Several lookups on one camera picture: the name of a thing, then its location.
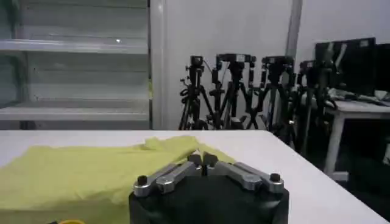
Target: yellow object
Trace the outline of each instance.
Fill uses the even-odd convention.
[[[32,147],[0,169],[0,223],[129,224],[128,196],[137,176],[178,163],[196,149],[233,162],[188,136],[132,147]]]
[[[85,224],[85,223],[79,220],[68,220],[68,221],[60,222],[59,224]]]

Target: black tripod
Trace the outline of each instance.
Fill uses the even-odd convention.
[[[324,61],[303,61],[300,64],[300,74],[298,76],[299,86],[299,100],[301,101],[302,96],[306,93],[305,103],[305,121],[302,133],[302,145],[300,146],[300,153],[302,156],[307,155],[307,142],[308,132],[311,120],[311,110],[313,97],[316,99],[317,104],[317,124],[319,126],[325,125],[325,108],[329,107],[327,102],[332,104],[332,107],[337,110],[336,102],[331,99],[328,94],[328,86],[331,76],[337,73],[337,69],[333,64],[330,57],[325,56]],[[307,85],[302,85],[302,78],[306,77]]]
[[[187,79],[190,80],[190,84],[187,85],[184,79],[181,79],[181,82],[184,83],[186,88],[180,92],[180,95],[183,97],[182,103],[185,106],[180,120],[179,130],[208,130],[207,123],[202,119],[199,119],[200,94],[203,95],[210,116],[214,117],[213,109],[208,101],[205,88],[200,84],[200,78],[204,71],[203,57],[191,56],[191,66],[186,67],[186,70],[189,71],[190,74],[187,77]]]
[[[226,95],[224,97],[222,107],[219,107],[221,103],[221,94],[223,90],[221,89],[222,84],[218,81],[218,71],[221,69],[221,62],[229,62],[228,69],[232,75],[232,80],[228,83]],[[215,98],[215,117],[221,117],[223,112],[225,112],[223,121],[217,121],[217,129],[219,124],[223,125],[223,129],[231,130],[242,130],[244,129],[243,122],[246,117],[243,116],[240,119],[237,119],[237,99],[238,92],[241,90],[245,103],[246,103],[246,112],[250,111],[249,107],[252,104],[252,93],[253,93],[253,76],[255,68],[256,57],[251,55],[242,55],[242,54],[220,54],[216,58],[216,69],[214,69],[213,74],[213,83],[216,84],[216,89],[210,92]],[[246,92],[245,85],[241,82],[243,78],[243,70],[245,68],[245,63],[249,63],[249,91]]]
[[[261,75],[260,88],[265,86],[265,90],[261,94],[262,100],[264,100],[268,92],[271,94],[268,115],[264,123],[266,124],[269,131],[274,131],[275,98],[277,92],[279,93],[281,100],[281,117],[287,117],[289,94],[291,92],[291,87],[293,86],[292,83],[294,83],[295,79],[293,74],[294,60],[291,57],[276,56],[265,57],[263,58],[262,62],[263,71]],[[285,86],[279,82],[280,76],[283,75],[284,72],[288,74],[289,78],[288,84]],[[270,82],[265,85],[266,77]]]

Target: desk leg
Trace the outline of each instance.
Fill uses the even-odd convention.
[[[328,145],[327,159],[325,161],[324,172],[326,175],[332,177],[336,169],[336,161],[339,154],[339,146],[344,129],[345,117],[343,115],[335,115],[333,125],[331,128],[331,135]]]

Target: computer monitor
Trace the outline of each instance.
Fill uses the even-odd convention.
[[[390,92],[390,44],[377,45],[377,81],[376,90]]]
[[[338,66],[342,74],[341,82],[346,84],[342,90],[358,95],[374,96],[375,38],[318,43],[316,44],[317,61],[323,60],[330,43],[333,43],[334,62],[344,52]]]

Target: white table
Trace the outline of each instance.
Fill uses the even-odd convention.
[[[278,172],[290,191],[289,224],[388,223],[266,131],[0,131],[0,166],[33,145],[124,146],[191,135],[237,161]]]
[[[334,115],[324,172],[334,180],[346,180],[347,172],[335,172],[339,146],[346,119],[390,119],[390,107],[381,107],[364,102],[336,101],[337,110],[327,108]]]

